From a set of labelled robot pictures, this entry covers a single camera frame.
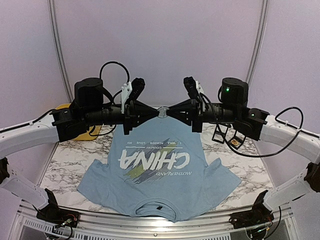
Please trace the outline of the round white brooch badge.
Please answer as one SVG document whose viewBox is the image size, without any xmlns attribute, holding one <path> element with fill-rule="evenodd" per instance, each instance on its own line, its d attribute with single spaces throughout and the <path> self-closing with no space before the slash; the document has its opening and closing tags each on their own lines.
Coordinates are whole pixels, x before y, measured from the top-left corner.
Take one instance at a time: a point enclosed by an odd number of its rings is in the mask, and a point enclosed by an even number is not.
<svg viewBox="0 0 320 240">
<path fill-rule="evenodd" d="M 161 106 L 161 107 L 159 107 L 158 109 L 157 109 L 157 111 L 158 111 L 158 118 L 166 118 L 168 115 L 167 115 L 167 111 L 169 110 L 169 108 L 168 107 L 166 107 L 166 106 Z"/>
</svg>

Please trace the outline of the black brooch box base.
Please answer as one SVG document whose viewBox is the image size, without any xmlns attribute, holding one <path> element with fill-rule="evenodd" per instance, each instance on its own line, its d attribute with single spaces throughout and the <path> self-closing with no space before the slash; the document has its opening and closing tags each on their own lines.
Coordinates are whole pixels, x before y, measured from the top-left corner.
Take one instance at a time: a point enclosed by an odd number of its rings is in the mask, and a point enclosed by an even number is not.
<svg viewBox="0 0 320 240">
<path fill-rule="evenodd" d="M 230 124 L 217 125 L 214 129 L 214 133 L 211 140 L 216 143 L 224 144 L 225 138 L 227 136 L 227 133 L 230 127 L 231 127 Z"/>
</svg>

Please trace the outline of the light blue printed t-shirt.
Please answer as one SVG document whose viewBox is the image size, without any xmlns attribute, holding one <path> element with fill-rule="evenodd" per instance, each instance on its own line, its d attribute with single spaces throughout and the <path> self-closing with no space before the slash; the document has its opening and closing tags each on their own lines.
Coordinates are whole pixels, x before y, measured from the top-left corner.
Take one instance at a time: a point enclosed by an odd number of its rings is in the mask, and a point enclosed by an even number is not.
<svg viewBox="0 0 320 240">
<path fill-rule="evenodd" d="M 206 161 L 199 133 L 156 117 L 128 135 L 117 126 L 107 162 L 94 160 L 77 190 L 123 215 L 180 222 L 214 209 L 240 183 L 219 158 Z"/>
</svg>

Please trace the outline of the black brooch box lid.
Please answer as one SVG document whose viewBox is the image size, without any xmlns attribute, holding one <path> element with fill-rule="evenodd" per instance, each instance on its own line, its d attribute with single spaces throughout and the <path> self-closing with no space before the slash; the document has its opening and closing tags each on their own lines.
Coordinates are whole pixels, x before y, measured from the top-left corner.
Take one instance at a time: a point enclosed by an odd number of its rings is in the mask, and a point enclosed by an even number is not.
<svg viewBox="0 0 320 240">
<path fill-rule="evenodd" d="M 246 138 L 246 136 L 242 134 L 238 135 L 238 133 L 235 132 L 232 138 L 228 141 L 228 143 L 231 147 L 238 150 L 244 144 Z"/>
</svg>

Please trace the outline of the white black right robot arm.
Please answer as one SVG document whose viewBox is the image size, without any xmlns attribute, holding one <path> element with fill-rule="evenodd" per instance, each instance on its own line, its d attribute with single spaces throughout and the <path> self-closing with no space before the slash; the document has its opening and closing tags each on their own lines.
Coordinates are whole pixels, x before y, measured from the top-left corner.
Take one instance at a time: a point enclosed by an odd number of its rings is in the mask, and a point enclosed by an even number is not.
<svg viewBox="0 0 320 240">
<path fill-rule="evenodd" d="M 249 227 L 272 221 L 276 208 L 320 191 L 320 136 L 294 126 L 258 108 L 248 108 L 249 85 L 233 77 L 222 79 L 218 103 L 212 103 L 204 94 L 200 83 L 192 77 L 183 80 L 189 99 L 166 110 L 166 115 L 192 127 L 200 133 L 203 123 L 216 127 L 231 124 L 233 129 L 247 138 L 272 143 L 309 160 L 300 174 L 271 190 L 261 192 L 252 208 L 233 213 L 229 222 L 234 228 Z"/>
</svg>

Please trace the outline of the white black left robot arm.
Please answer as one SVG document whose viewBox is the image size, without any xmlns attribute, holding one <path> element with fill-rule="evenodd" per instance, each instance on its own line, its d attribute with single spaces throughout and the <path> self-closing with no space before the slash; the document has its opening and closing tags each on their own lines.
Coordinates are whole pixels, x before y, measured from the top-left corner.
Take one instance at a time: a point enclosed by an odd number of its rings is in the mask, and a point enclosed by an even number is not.
<svg viewBox="0 0 320 240">
<path fill-rule="evenodd" d="M 74 100 L 69 107 L 51 109 L 39 118 L 0 131 L 0 187 L 27 201 L 36 209 L 37 218 L 61 224 L 77 219 L 77 212 L 59 207 L 54 193 L 36 186 L 9 166 L 7 157 L 35 146 L 62 143 L 85 134 L 90 127 L 122 125 L 124 134 L 158 116 L 158 111 L 137 100 L 145 87 L 142 78 L 129 81 L 121 88 L 121 105 L 104 97 L 112 95 L 103 80 L 86 78 L 74 85 Z"/>
</svg>

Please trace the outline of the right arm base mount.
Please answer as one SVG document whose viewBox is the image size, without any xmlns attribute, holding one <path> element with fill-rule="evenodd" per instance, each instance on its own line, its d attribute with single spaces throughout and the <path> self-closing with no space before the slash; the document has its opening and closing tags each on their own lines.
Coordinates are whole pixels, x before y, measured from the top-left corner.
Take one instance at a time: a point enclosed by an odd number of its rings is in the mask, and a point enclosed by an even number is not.
<svg viewBox="0 0 320 240">
<path fill-rule="evenodd" d="M 264 223 L 270 223 L 274 220 L 271 212 L 263 213 L 260 210 L 246 210 L 234 212 L 230 215 L 229 223 L 234 229 L 247 228 Z"/>
</svg>

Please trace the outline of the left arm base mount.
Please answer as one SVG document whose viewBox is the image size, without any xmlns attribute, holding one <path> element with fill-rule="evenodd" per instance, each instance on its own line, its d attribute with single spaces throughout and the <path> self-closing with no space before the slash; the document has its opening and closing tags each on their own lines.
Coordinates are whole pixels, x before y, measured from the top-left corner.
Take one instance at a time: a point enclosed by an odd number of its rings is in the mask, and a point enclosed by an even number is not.
<svg viewBox="0 0 320 240">
<path fill-rule="evenodd" d="M 36 217 L 49 223 L 53 223 L 58 227 L 76 228 L 79 222 L 80 213 L 63 208 L 59 209 L 42 209 L 36 210 Z"/>
</svg>

